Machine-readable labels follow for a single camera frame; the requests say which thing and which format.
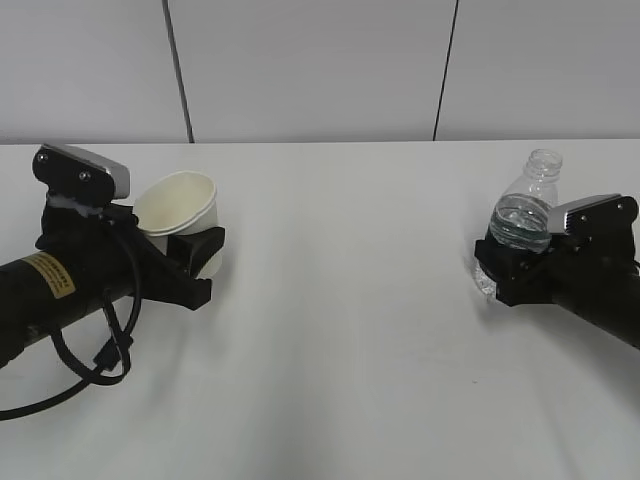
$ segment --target cup rim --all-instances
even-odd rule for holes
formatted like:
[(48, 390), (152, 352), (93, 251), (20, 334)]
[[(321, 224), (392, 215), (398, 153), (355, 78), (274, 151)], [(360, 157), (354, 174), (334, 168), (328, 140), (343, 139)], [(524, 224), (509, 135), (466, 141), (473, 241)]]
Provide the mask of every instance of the cup rim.
[(206, 175), (202, 172), (196, 172), (194, 170), (180, 170), (178, 172), (173, 172), (169, 175), (166, 175), (164, 177), (162, 177), (160, 180), (158, 180), (156, 183), (154, 183), (153, 185), (151, 185), (149, 188), (147, 188), (144, 192), (142, 192), (133, 202), (133, 213), (135, 214), (135, 208), (136, 208), (136, 203), (138, 202), (138, 200), (140, 200), (143, 196), (145, 196), (148, 192), (150, 192), (151, 190), (153, 190), (154, 188), (158, 188), (159, 186), (162, 185), (163, 182), (166, 182), (167, 180), (170, 180), (173, 177), (176, 176), (182, 176), (182, 175), (195, 175), (201, 178), (205, 178), (207, 179), (207, 181), (211, 184), (211, 193), (209, 194), (209, 197), (207, 198), (206, 202), (203, 204), (202, 207), (200, 207), (198, 210), (195, 211), (195, 213), (186, 221), (179, 223), (177, 225), (174, 225), (172, 227), (169, 228), (162, 228), (162, 229), (146, 229), (143, 228), (142, 226), (138, 225), (138, 228), (140, 229), (140, 231), (144, 232), (145, 235), (148, 235), (150, 237), (162, 237), (165, 235), (172, 235), (180, 230), (184, 230), (186, 228), (189, 228), (190, 226), (192, 226), (194, 223), (196, 223), (200, 218), (202, 218), (202, 216), (204, 216), (211, 208), (213, 208), (213, 206), (215, 205), (216, 202), (216, 197), (218, 194), (218, 188), (216, 186), (216, 183), (213, 181), (213, 179), (209, 176)]

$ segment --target plastic water bottle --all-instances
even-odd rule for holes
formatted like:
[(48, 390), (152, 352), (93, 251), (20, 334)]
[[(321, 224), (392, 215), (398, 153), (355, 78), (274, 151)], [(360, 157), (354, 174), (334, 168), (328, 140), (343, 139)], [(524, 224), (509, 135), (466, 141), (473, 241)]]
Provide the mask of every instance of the plastic water bottle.
[[(551, 242), (547, 231), (549, 210), (558, 205), (556, 182), (562, 156), (551, 150), (534, 150), (523, 173), (502, 194), (493, 209), (489, 230), (503, 245), (541, 253)], [(495, 297), (496, 283), (476, 261), (474, 279), (487, 296)]]

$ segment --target cable connector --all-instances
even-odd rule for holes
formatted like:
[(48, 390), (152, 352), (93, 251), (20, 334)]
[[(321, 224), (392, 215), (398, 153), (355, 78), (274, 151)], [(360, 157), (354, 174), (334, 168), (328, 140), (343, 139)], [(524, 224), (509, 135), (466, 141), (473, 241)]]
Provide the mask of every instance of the cable connector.
[[(122, 333), (119, 335), (118, 342), (120, 343), (120, 348), (124, 348), (127, 351), (133, 345), (133, 338), (131, 335), (127, 335)], [(118, 348), (116, 347), (116, 343), (113, 341), (113, 338), (110, 338), (107, 343), (100, 349), (98, 354), (94, 357), (93, 363), (98, 367), (102, 367), (105, 370), (112, 371), (116, 368), (116, 365), (120, 362), (120, 353), (118, 352)]]

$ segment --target white wall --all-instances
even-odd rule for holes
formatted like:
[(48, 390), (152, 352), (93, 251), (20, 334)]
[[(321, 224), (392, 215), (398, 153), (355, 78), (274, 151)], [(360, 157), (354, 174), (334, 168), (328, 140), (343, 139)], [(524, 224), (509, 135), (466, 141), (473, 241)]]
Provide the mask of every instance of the white wall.
[(159, 0), (3, 0), (0, 143), (184, 142)]
[[(439, 140), (640, 137), (640, 2), (459, 0)], [(169, 0), (198, 142), (430, 140), (455, 0)], [(4, 0), (0, 143), (186, 142), (161, 0)]]
[(640, 2), (460, 0), (439, 140), (640, 136)]
[(196, 141), (431, 139), (453, 0), (170, 6)]

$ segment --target bottle neck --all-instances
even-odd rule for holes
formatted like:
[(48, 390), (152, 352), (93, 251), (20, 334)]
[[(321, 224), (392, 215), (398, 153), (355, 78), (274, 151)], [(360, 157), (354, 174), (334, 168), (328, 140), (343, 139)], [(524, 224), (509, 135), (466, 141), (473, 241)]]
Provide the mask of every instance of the bottle neck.
[(562, 157), (551, 150), (534, 150), (524, 166), (527, 178), (539, 183), (554, 183), (560, 177)]

